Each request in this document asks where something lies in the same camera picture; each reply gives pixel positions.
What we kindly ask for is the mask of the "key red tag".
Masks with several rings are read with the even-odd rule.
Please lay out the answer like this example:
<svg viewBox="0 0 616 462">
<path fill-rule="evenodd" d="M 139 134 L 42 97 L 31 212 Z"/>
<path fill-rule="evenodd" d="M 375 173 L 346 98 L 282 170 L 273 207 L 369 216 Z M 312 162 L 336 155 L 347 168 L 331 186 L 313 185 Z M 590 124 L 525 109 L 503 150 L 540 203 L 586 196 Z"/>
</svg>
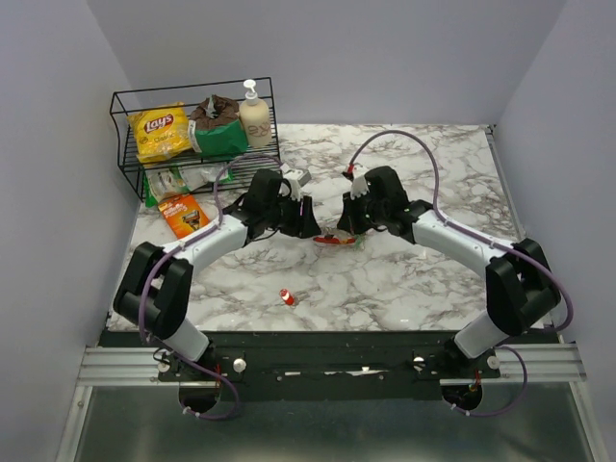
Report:
<svg viewBox="0 0 616 462">
<path fill-rule="evenodd" d="M 282 299 L 282 301 L 288 305 L 288 306 L 296 306 L 297 305 L 297 299 L 295 297 L 295 295 L 290 292 L 287 289 L 282 289 L 279 292 L 280 298 Z"/>
</svg>

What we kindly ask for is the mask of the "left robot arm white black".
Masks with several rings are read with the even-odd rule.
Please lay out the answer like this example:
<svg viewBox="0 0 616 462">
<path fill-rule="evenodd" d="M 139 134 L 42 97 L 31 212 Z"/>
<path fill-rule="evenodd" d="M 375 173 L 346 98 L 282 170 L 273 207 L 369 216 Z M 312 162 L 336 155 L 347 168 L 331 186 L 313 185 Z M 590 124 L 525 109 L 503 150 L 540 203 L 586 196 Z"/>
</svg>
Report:
<svg viewBox="0 0 616 462">
<path fill-rule="evenodd" d="M 312 198 L 302 191 L 310 178 L 302 169 L 259 169 L 247 192 L 219 209 L 204 228 L 164 246 L 138 245 L 116 291 L 114 311 L 142 337 L 152 335 L 181 355 L 180 368 L 189 378 L 206 378 L 214 366 L 207 351 L 211 341 L 187 318 L 193 276 L 269 229 L 299 239 L 318 236 Z"/>
</svg>

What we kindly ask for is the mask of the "metal key organizer red handle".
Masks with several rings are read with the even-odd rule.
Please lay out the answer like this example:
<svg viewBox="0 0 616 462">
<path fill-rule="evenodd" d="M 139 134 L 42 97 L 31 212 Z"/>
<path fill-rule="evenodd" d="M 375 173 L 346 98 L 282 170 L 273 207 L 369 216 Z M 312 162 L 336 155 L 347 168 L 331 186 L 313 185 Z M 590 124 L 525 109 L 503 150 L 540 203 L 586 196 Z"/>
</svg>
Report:
<svg viewBox="0 0 616 462">
<path fill-rule="evenodd" d="M 363 250 L 365 247 L 365 236 L 351 234 L 336 227 L 323 227 L 318 236 L 312 238 L 317 244 L 345 246 L 354 250 Z"/>
</svg>

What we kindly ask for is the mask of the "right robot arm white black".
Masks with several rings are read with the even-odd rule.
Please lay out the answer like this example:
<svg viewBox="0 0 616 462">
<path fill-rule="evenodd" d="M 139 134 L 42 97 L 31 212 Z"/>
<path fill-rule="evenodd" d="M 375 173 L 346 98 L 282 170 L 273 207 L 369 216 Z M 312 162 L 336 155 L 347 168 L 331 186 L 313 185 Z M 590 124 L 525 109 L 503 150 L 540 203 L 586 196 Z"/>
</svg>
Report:
<svg viewBox="0 0 616 462">
<path fill-rule="evenodd" d="M 467 375 L 477 366 L 477 357 L 526 333 L 560 303 L 561 293 L 547 275 L 537 242 L 495 239 L 446 218 L 425 200 L 409 199 L 391 167 L 351 166 L 343 175 L 351 186 L 343 195 L 339 229 L 355 235 L 385 230 L 444 254 L 484 281 L 485 312 L 458 331 L 443 353 L 449 374 Z"/>
</svg>

